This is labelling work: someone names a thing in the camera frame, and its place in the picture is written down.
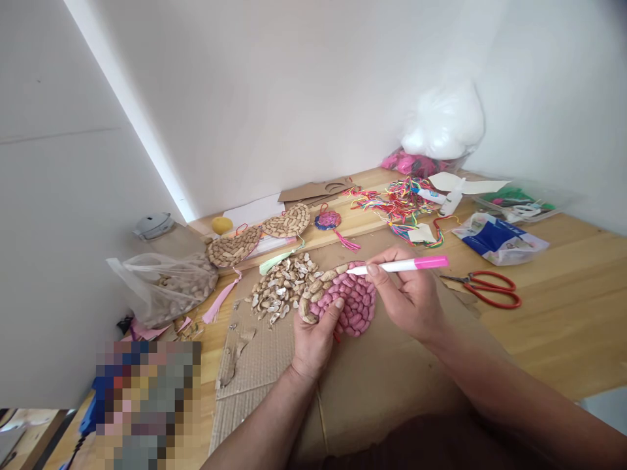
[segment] yellow ball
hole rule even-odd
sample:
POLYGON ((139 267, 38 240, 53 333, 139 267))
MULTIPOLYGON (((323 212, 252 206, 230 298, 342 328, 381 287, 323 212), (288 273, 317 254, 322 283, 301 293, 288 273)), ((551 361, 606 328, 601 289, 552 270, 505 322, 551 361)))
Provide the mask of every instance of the yellow ball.
POLYGON ((211 228, 218 235, 222 235, 233 228, 233 222, 228 217, 216 217, 211 221, 211 228))

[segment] red scissors handle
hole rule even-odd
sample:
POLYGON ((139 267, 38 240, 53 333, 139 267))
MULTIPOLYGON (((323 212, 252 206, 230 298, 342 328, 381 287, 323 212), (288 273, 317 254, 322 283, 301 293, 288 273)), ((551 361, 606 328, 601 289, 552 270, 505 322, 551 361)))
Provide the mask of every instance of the red scissors handle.
POLYGON ((492 271, 474 271, 472 273, 468 273, 468 279, 470 279, 471 282, 477 283, 477 284, 481 284, 484 286, 488 286, 488 287, 494 287, 495 289, 498 290, 507 290, 509 292, 513 292, 514 290, 516 290, 516 284, 514 284, 514 281, 512 281, 510 278, 505 277, 502 274, 499 273, 495 273, 492 271), (499 284, 492 284, 489 283, 488 281, 484 281, 482 279, 479 279, 478 275, 489 275, 489 276, 493 276, 493 277, 498 277, 499 279, 501 279, 502 281, 505 281, 509 287, 505 287, 505 286, 501 286, 499 284))
POLYGON ((505 289, 503 287, 490 287, 489 285, 472 285, 469 283, 465 283, 464 287, 466 287, 466 289, 468 289, 472 294, 475 294, 482 301, 484 301, 486 304, 491 305, 492 307, 512 310, 512 309, 520 307, 523 304, 523 300, 520 297, 518 297, 511 290, 505 289), (481 294, 480 292, 478 292, 479 290, 487 290, 488 292, 496 292, 497 294, 506 295, 510 297, 514 301, 514 303, 513 304, 501 304, 500 302, 495 302, 494 300, 489 299, 483 294, 481 294))

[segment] plastic bag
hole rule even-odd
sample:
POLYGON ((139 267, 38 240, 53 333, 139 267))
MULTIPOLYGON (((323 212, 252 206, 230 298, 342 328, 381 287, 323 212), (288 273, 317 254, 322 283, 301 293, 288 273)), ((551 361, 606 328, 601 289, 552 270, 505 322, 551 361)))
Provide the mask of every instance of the plastic bag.
POLYGON ((455 173, 465 159, 434 160, 423 155, 410 155, 399 147, 381 162, 381 167, 404 175, 427 179, 441 172, 455 173))
POLYGON ((466 245, 497 266, 529 262, 549 247, 549 242, 483 212, 475 212, 452 231, 466 245))
POLYGON ((137 320, 160 328, 205 301, 217 283, 217 268, 204 253, 176 260, 145 253, 123 263, 106 260, 129 290, 125 297, 137 320))
POLYGON ((405 152, 451 160, 473 152, 483 137, 483 111, 471 82, 420 96, 401 141, 405 152))

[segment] pink marker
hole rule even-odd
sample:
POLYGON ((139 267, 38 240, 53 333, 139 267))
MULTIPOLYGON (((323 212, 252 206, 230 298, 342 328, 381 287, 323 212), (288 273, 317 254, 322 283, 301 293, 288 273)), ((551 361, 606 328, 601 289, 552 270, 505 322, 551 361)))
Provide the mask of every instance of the pink marker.
MULTIPOLYGON (((387 272, 414 271, 418 269, 445 268, 449 265, 449 259, 446 256, 414 258, 409 260, 392 261, 380 264, 379 267, 387 272)), ((348 274, 364 275, 366 266, 358 266, 347 271, 348 274)))

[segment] white glue bottle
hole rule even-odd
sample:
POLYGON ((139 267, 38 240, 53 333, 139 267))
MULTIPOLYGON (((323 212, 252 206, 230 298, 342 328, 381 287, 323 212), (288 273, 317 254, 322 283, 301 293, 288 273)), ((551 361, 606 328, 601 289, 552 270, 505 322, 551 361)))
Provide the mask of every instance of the white glue bottle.
POLYGON ((446 200, 438 212, 442 217, 452 215, 455 209, 457 209, 459 202, 462 200, 464 183, 466 183, 466 178, 462 178, 461 181, 457 183, 457 186, 446 196, 446 200))
POLYGON ((444 204, 446 200, 445 195, 441 195, 440 193, 436 193, 435 191, 431 191, 430 189, 420 188, 417 191, 417 194, 428 201, 435 202, 436 204, 444 204))

